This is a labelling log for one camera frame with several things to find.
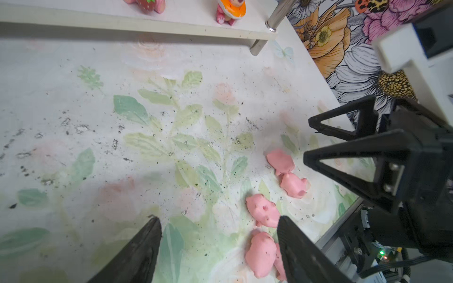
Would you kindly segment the pink toy with yellow flower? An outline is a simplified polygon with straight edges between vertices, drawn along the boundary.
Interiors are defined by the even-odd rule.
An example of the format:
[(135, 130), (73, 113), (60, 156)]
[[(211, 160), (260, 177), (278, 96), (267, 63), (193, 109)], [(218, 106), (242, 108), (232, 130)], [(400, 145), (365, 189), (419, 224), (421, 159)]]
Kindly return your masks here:
[(144, 13), (156, 12), (162, 14), (166, 8), (165, 0), (124, 0), (124, 2), (129, 5), (137, 4)]

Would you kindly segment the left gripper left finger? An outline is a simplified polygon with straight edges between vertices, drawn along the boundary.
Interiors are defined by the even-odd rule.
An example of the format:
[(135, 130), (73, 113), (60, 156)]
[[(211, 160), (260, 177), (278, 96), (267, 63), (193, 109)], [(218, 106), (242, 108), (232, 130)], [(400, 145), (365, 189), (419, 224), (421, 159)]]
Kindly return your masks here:
[(122, 248), (91, 283), (151, 283), (158, 259), (162, 225), (156, 216)]

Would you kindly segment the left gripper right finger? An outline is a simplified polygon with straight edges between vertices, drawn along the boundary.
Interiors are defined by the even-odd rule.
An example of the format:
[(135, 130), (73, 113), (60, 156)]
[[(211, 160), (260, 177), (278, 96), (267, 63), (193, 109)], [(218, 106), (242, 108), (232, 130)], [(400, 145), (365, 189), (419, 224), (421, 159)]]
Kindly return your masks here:
[(289, 283), (351, 282), (289, 217), (280, 217), (277, 235)]

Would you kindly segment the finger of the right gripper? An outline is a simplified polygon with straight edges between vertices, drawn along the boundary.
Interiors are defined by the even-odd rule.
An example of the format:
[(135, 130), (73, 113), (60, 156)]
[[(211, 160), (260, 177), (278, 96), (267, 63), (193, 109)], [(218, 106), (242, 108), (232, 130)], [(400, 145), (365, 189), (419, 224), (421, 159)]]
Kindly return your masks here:
[(309, 126), (320, 134), (351, 141), (376, 133), (379, 114), (376, 97), (366, 96), (309, 119)]
[[(414, 137), (411, 134), (392, 130), (305, 152), (303, 161), (312, 170), (334, 180), (383, 211), (397, 212), (402, 202), (401, 194), (385, 191), (385, 186), (391, 183), (389, 164), (405, 166), (413, 148)], [(340, 158), (376, 158), (379, 164), (373, 181), (365, 181), (322, 162)]]

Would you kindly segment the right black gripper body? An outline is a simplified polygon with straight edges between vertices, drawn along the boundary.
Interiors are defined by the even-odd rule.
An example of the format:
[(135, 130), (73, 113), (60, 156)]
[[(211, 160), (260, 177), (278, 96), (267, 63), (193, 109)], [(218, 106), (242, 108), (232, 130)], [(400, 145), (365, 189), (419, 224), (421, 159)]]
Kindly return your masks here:
[(377, 161), (369, 199), (374, 238), (385, 246), (415, 248), (453, 259), (453, 129), (435, 113), (410, 100), (397, 100), (377, 117), (374, 99), (361, 103), (366, 154)]

